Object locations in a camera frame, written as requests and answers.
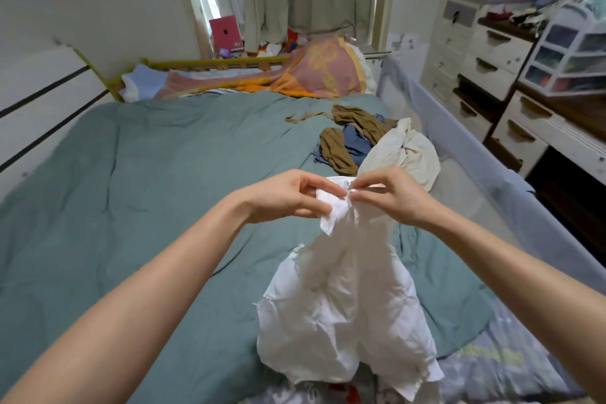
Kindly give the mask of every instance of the forearm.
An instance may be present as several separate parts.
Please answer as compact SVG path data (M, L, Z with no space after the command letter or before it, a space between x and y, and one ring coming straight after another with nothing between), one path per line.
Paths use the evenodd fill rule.
M233 195L90 308L3 403L126 402L246 220Z
M596 401L606 399L606 297L440 208L424 226L449 246Z

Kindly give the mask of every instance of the patterned blanket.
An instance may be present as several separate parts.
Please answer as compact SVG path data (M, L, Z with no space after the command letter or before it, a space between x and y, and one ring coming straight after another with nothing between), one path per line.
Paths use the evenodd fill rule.
M342 38L330 36L295 50L277 71L238 77L193 79L171 71L154 99L198 94L215 88L275 91L300 98L340 98L366 90L361 60Z

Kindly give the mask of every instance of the plastic storage organizer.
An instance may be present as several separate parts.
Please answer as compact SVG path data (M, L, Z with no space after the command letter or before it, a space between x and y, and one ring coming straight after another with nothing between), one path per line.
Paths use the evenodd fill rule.
M565 3L543 32L520 81L546 96L606 93L606 21Z

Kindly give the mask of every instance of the transparent drawer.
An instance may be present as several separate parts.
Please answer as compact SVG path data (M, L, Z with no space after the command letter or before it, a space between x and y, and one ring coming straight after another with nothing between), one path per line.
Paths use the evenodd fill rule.
M606 56L573 56L568 60L564 73L575 74L577 72L584 74L606 72Z
M585 91L606 91L606 77L557 79L551 91L555 93L569 92L570 94Z
M526 73L526 80L531 81L535 85L542 86L543 88L549 84L551 75L545 71L541 71L539 68L530 66Z
M569 48L579 31L569 27L553 25L547 36L547 41L554 45Z
M535 61L555 70L563 58L563 54L543 46L536 54Z
M579 51L606 51L606 33L588 33L583 38Z

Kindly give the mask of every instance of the black stripe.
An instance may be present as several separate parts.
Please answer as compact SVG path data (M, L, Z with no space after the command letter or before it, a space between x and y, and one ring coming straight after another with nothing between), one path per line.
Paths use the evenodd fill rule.
M30 150L32 150L34 147L39 146L41 143L43 143L45 140L47 140L49 137L51 137L54 133L56 133L61 128L63 128L66 124L70 123L74 118L78 117L81 113L83 113L86 109L88 109L90 106L92 106L93 104L95 104L95 102L97 102L98 100L100 100L103 96L105 96L109 92L110 92L109 90L105 90L104 92L102 92L101 94L99 94L97 97L95 97L91 102L85 104L83 107L81 107L80 109L76 110L76 112L74 112L71 116L67 117L61 123L57 124L54 128L48 130L46 133L44 133L43 135L41 135L41 137L39 137L34 142L32 142L31 144L29 144L25 149L19 151L17 153L17 155L13 155L6 162L4 162L3 164L0 164L0 172L2 172L5 169L7 169L11 164L15 163L17 160L19 160L21 157L23 157L27 152L29 152Z
M7 107L6 109L0 110L0 118L9 115L11 112L16 111L17 109L29 104L34 101L34 99L38 99L40 96L47 94L49 91L54 90L57 86L63 85L66 81L70 81L74 77L79 76L81 73L86 72L90 69L90 66L84 66L82 69L79 69L75 72L72 72L70 75L63 77L63 79L57 80L54 83L51 83L49 86L45 86L40 91L36 91L34 94L30 94L27 98L22 99L21 101Z

